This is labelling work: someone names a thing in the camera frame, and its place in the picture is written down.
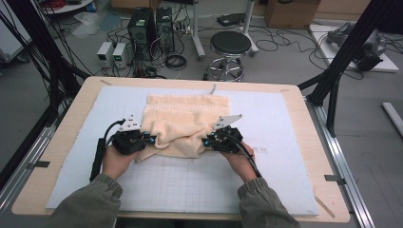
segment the round stool seat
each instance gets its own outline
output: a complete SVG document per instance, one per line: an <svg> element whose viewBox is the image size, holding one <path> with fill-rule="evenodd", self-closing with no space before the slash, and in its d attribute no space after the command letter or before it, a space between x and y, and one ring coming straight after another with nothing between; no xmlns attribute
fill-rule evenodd
<svg viewBox="0 0 403 228"><path fill-rule="evenodd" d="M249 38L236 31L220 31L211 37L211 48L221 55L243 55L251 46Z"/></svg>

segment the wooden table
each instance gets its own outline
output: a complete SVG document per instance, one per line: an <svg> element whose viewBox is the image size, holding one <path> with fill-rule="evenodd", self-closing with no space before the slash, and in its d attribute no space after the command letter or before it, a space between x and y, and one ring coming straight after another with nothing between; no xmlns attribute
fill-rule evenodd
<svg viewBox="0 0 403 228"><path fill-rule="evenodd" d="M37 167L33 170L25 187L12 206L12 212L18 215L50 215L52 213L53 210L46 209L48 198L57 181L66 155L73 146L76 136L103 86L211 89L213 84L217 84L217 87L226 90L270 92L283 95L319 208L317 217L296 217L297 220L319 222L349 221L350 214L337 183L335 181L326 181L324 178L324 175L333 175L334 173L303 97L295 85L106 77L86 79L41 158L41 161L50 162L49 167ZM118 216L158 219L240 219L240 215L189 213L121 212Z"/></svg>

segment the hand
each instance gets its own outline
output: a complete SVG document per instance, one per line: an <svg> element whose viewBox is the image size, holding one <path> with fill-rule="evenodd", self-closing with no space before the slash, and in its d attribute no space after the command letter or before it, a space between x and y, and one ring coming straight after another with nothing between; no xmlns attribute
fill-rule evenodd
<svg viewBox="0 0 403 228"><path fill-rule="evenodd" d="M253 149L245 142L242 142L242 144L245 146L248 153L253 156L252 158L255 159ZM232 169L242 178L244 182L248 182L257 178L252 164L248 161L246 156L241 151L239 152L239 154L231 154L226 152L221 153L228 160Z"/></svg>
<svg viewBox="0 0 403 228"><path fill-rule="evenodd" d="M123 155L110 145L105 152L102 173L112 179L118 179L128 168L131 162L139 155L138 152L131 155Z"/></svg>

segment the cloth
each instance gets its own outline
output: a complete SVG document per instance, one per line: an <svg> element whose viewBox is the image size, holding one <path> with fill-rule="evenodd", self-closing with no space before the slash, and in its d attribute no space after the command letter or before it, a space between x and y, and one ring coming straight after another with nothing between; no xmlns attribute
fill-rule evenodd
<svg viewBox="0 0 403 228"><path fill-rule="evenodd" d="M119 211L122 188L118 182L100 174L93 182L64 199L50 216L46 228L111 228ZM239 190L242 227L300 227L291 217L277 193L265 179L245 183Z"/></svg>
<svg viewBox="0 0 403 228"><path fill-rule="evenodd" d="M149 95L144 109L142 131L157 136L137 156L140 162L159 154L197 158L205 147L202 139L213 131L220 116L229 115L229 99L214 95Z"/></svg>

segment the beige towel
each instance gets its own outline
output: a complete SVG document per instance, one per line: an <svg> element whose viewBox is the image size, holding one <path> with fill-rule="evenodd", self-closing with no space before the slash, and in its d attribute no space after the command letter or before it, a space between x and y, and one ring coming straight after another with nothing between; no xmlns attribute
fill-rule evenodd
<svg viewBox="0 0 403 228"><path fill-rule="evenodd" d="M136 158L140 162L153 154L197 158L204 151L202 138L212 131L219 116L229 114L229 99L214 95L148 95L142 131L156 135Z"/></svg>

